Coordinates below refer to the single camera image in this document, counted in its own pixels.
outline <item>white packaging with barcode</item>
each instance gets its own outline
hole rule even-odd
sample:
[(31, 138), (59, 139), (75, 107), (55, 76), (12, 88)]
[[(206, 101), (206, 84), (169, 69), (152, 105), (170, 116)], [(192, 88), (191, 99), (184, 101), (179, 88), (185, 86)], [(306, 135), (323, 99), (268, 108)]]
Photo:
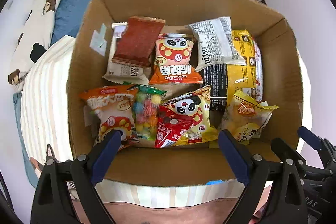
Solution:
[(246, 66), (245, 59), (232, 42), (231, 18), (219, 17), (190, 24), (198, 40), (198, 66), (200, 71), (215, 64)]
[(149, 80), (143, 73), (143, 68), (121, 65), (112, 62), (112, 58), (117, 48), (117, 40), (121, 38), (126, 26), (127, 22), (112, 23), (112, 29), (114, 29), (114, 32), (111, 42), (109, 61), (107, 64), (107, 72), (103, 78), (119, 84), (123, 84), (124, 81), (126, 81), (134, 84), (148, 85)]

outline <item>blue gripper pad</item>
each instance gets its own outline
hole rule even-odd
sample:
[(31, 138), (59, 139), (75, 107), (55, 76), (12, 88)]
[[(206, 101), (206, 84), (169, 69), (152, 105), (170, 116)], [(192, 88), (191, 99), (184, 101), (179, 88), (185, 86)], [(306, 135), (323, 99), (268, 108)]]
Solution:
[(224, 131), (219, 133), (218, 144), (237, 180), (247, 186), (250, 182), (248, 165)]
[(316, 136), (313, 132), (308, 130), (305, 127), (299, 127), (297, 130), (297, 134), (300, 138), (302, 138), (312, 149), (321, 150), (322, 143), (318, 136)]
[(91, 183), (93, 185), (96, 185), (98, 182), (101, 182), (103, 180), (108, 168), (111, 165), (111, 162), (116, 156), (116, 153), (118, 152), (118, 149), (121, 145), (121, 131), (120, 130), (112, 130), (112, 131), (108, 133), (109, 135), (110, 134), (112, 135), (111, 139), (105, 145), (105, 148), (102, 150), (99, 157), (93, 164), (91, 173)]

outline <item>cardboard box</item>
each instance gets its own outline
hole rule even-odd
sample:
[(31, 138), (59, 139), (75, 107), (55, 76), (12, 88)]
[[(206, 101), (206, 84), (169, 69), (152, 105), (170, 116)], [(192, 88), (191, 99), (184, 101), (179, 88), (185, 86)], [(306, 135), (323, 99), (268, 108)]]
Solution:
[[(303, 101), (296, 42), (285, 18), (254, 0), (91, 0), (77, 35), (68, 79), (70, 142), (74, 156), (88, 153), (93, 146), (90, 126), (85, 127), (83, 107), (78, 94), (84, 90), (111, 85), (106, 73), (113, 22), (130, 16), (166, 20), (166, 30), (183, 29), (201, 20), (231, 16), (232, 29), (247, 29), (260, 47), (263, 61), (264, 100), (278, 105), (260, 139), (247, 146), (252, 154), (279, 161), (270, 149), (270, 140), (281, 137), (295, 148), (296, 131), (301, 126), (299, 105)], [(107, 26), (107, 49), (103, 57), (90, 48), (94, 30)], [(164, 85), (170, 97), (199, 85)], [(211, 122), (219, 124), (222, 113), (211, 112)], [(227, 180), (234, 175), (219, 149), (198, 146), (193, 149), (153, 149), (130, 147), (118, 152), (107, 179), (137, 185), (181, 186)]]

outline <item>bear print blanket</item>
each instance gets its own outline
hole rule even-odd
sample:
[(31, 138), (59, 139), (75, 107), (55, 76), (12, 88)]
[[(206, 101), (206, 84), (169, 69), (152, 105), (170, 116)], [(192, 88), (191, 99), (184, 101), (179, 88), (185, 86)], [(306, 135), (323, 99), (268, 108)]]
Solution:
[(18, 34), (8, 82), (16, 92), (23, 89), (24, 79), (50, 46), (55, 23), (55, 11), (61, 0), (35, 0), (22, 31)]

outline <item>metal screw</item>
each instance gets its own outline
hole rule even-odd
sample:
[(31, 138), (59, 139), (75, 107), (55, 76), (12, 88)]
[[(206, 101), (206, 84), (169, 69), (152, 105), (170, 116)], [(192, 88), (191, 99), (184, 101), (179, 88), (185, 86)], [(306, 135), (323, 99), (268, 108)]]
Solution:
[(47, 163), (47, 165), (52, 165), (54, 163), (54, 160), (53, 159), (48, 159), (46, 163)]
[(293, 165), (293, 163), (294, 163), (292, 159), (287, 159), (286, 162), (287, 162), (287, 164), (289, 164), (289, 165)]
[(81, 155), (79, 155), (79, 156), (77, 157), (77, 159), (78, 159), (79, 161), (83, 161), (83, 160), (86, 159), (86, 155), (85, 155), (85, 154), (81, 154)]
[(253, 155), (253, 158), (256, 160), (256, 161), (261, 161), (263, 159), (263, 157), (259, 154), (254, 154)]

